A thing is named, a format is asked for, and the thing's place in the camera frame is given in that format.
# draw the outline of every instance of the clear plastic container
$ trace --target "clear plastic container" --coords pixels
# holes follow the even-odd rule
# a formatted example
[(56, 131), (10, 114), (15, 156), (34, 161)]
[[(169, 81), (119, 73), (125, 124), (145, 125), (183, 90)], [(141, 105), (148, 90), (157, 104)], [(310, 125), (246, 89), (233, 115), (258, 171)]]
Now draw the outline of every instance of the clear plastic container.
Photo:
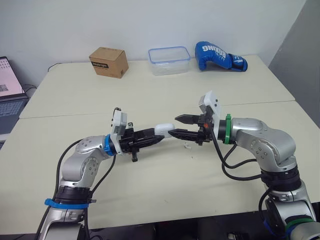
[(180, 74), (189, 70), (190, 54), (184, 46), (149, 49), (149, 62), (156, 76)]

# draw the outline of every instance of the white table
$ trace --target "white table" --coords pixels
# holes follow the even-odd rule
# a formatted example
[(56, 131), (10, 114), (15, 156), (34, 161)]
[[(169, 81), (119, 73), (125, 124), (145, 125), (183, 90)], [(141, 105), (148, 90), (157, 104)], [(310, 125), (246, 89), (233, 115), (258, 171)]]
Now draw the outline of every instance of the white table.
[[(197, 107), (182, 108), (164, 112), (148, 109), (142, 114), (126, 105), (123, 110), (128, 113), (128, 121), (133, 122), (135, 130), (140, 130), (173, 122), (174, 117), (183, 113), (200, 113)], [(295, 101), (228, 105), (222, 107), (222, 112), (223, 116), (231, 113), (232, 117), (258, 118), (269, 127), (289, 133), (296, 141), (298, 168), (310, 200), (320, 201), (319, 128)], [(80, 138), (107, 134), (111, 117), (111, 113), (96, 113), (18, 121), (0, 151), (0, 234), (36, 231), (45, 210), (44, 200), (53, 194), (59, 156)], [(196, 125), (174, 123), (177, 128), (197, 129)], [(115, 167), (94, 195), (97, 203), (89, 207), (89, 227), (257, 210), (265, 190), (259, 179), (239, 182), (224, 176), (212, 142), (203, 146), (190, 143), (192, 149), (184, 148), (183, 143), (175, 138), (165, 139), (142, 149), (135, 163), (129, 156), (117, 157)], [(230, 148), (222, 143), (220, 147), (223, 153)], [(237, 148), (230, 156), (230, 163), (250, 157), (248, 151)], [(96, 180), (110, 164), (111, 159), (101, 164)], [(256, 163), (232, 170), (237, 176), (258, 172)]]
[(200, 96), (213, 90), (223, 106), (293, 101), (294, 97), (256, 55), (246, 56), (246, 72), (215, 68), (154, 76), (147, 61), (130, 61), (121, 79), (96, 75), (90, 63), (66, 63), (52, 68), (24, 108), (20, 118), (197, 108)]

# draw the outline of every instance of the blue strap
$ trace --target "blue strap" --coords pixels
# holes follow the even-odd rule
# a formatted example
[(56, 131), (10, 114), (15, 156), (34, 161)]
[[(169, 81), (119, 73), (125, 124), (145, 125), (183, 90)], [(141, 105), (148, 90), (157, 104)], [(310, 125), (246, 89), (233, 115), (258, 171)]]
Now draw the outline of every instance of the blue strap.
[(51, 206), (55, 209), (87, 209), (89, 207), (89, 203), (84, 204), (62, 204), (62, 203), (56, 203), (52, 201), (51, 198), (47, 198), (44, 201), (44, 205)]
[(278, 238), (281, 238), (281, 239), (284, 239), (284, 238), (286, 237), (286, 236), (278, 236), (278, 235), (276, 235), (276, 234), (272, 231), (272, 229), (271, 229), (270, 225), (268, 224), (267, 220), (264, 220), (264, 221), (263, 221), (263, 225), (264, 225), (265, 228), (269, 231), (269, 233), (271, 233), (273, 236), (278, 237)]

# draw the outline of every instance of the brown box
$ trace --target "brown box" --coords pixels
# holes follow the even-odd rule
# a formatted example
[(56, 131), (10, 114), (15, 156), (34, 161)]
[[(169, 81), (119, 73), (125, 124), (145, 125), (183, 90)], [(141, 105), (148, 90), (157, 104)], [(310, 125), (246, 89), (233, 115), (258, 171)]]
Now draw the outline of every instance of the brown box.
[(122, 78), (128, 70), (128, 61), (124, 50), (99, 47), (90, 56), (91, 64), (98, 75)]

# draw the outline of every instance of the blue boxing glove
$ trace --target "blue boxing glove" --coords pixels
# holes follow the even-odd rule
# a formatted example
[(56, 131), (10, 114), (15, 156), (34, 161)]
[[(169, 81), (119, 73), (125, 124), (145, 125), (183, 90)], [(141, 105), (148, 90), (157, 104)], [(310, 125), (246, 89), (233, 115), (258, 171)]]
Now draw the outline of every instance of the blue boxing glove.
[(207, 61), (238, 72), (244, 72), (248, 68), (247, 61), (243, 57), (226, 53), (208, 41), (200, 41), (195, 45), (195, 58), (200, 70), (206, 69)]

